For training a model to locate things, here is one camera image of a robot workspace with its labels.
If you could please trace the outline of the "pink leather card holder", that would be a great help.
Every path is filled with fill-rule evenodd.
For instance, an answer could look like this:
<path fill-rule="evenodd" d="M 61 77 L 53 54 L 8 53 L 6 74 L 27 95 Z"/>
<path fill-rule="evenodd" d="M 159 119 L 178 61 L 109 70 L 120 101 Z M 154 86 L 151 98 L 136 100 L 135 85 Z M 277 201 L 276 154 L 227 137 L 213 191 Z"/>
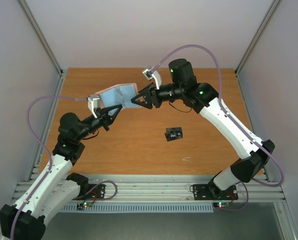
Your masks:
<path fill-rule="evenodd" d="M 138 94 L 136 83 L 117 84 L 96 92 L 100 96 L 104 107 L 121 104 L 123 109 L 140 108 L 131 102 L 131 99 Z"/>

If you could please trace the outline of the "black VIP credit card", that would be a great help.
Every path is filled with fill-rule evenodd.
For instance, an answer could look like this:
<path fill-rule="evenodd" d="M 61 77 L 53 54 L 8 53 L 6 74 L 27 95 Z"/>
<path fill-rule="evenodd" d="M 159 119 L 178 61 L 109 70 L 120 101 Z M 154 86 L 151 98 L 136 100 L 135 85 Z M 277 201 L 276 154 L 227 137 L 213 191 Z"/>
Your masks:
<path fill-rule="evenodd" d="M 177 135 L 182 134 L 182 128 L 181 127 L 170 127 L 166 128 L 166 132 L 168 133 L 176 133 Z"/>

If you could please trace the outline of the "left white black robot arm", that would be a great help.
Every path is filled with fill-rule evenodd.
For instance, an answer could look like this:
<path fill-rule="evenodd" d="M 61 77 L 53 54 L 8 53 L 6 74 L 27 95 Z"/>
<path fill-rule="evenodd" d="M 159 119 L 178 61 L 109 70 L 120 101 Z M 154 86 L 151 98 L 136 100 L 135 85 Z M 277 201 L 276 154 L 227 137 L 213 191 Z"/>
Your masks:
<path fill-rule="evenodd" d="M 10 240 L 40 240 L 47 225 L 71 200 L 89 195 L 89 179 L 78 173 L 67 174 L 80 158 L 85 146 L 82 140 L 100 128 L 109 126 L 122 105 L 97 108 L 95 115 L 84 120 L 72 112 L 60 119 L 57 144 L 47 165 L 30 188 L 13 204 L 0 210 L 0 227 Z"/>

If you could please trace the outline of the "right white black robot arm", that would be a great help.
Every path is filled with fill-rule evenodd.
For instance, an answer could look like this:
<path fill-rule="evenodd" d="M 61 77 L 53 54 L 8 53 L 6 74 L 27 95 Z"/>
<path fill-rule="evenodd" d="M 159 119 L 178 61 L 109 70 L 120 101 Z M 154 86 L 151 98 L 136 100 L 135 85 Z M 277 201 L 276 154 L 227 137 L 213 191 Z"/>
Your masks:
<path fill-rule="evenodd" d="M 221 198 L 229 187 L 239 182 L 248 183 L 267 164 L 275 145 L 271 140 L 263 141 L 239 121 L 210 84 L 199 83 L 189 61 L 183 58 L 173 60 L 169 63 L 169 70 L 170 84 L 162 84 L 157 72 L 144 70 L 144 75 L 155 81 L 143 88 L 131 102 L 152 109 L 159 108 L 162 102 L 181 99 L 217 128 L 239 156 L 208 183 L 207 192 L 215 199 Z"/>

